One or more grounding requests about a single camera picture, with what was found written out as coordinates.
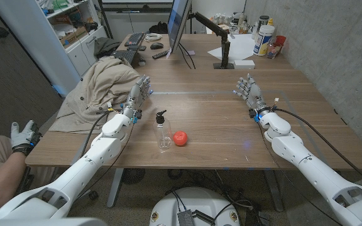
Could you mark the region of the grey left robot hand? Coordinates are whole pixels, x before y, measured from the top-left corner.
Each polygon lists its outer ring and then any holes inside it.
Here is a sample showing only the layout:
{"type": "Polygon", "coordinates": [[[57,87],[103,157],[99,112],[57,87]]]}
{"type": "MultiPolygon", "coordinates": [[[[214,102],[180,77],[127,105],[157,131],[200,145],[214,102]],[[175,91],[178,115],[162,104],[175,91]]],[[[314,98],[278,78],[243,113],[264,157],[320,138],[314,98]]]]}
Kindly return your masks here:
{"type": "Polygon", "coordinates": [[[131,88],[122,114],[132,119],[137,110],[141,109],[143,102],[153,93],[150,77],[143,75],[131,88]]]}

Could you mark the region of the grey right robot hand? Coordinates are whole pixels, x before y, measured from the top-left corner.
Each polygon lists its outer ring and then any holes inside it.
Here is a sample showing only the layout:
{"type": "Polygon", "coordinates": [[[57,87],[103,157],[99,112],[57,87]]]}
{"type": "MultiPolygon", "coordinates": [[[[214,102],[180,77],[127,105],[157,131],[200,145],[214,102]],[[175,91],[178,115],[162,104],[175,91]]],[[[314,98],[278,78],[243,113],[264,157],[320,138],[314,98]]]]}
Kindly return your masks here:
{"type": "Polygon", "coordinates": [[[251,118],[257,117],[260,119],[269,113],[270,108],[267,106],[259,86],[250,74],[247,74],[247,78],[239,78],[236,90],[233,90],[233,93],[246,102],[251,118]]]}

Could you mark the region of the person's white gloved hand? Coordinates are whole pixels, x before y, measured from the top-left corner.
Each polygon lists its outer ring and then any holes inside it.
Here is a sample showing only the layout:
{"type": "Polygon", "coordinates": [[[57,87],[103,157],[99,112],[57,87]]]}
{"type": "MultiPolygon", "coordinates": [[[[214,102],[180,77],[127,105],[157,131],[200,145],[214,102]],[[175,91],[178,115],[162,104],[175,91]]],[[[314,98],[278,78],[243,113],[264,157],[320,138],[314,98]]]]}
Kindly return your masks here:
{"type": "Polygon", "coordinates": [[[40,137],[41,133],[34,120],[29,120],[22,131],[20,131],[17,122],[11,124],[11,146],[13,149],[20,146],[34,147],[39,142],[40,137]]]}

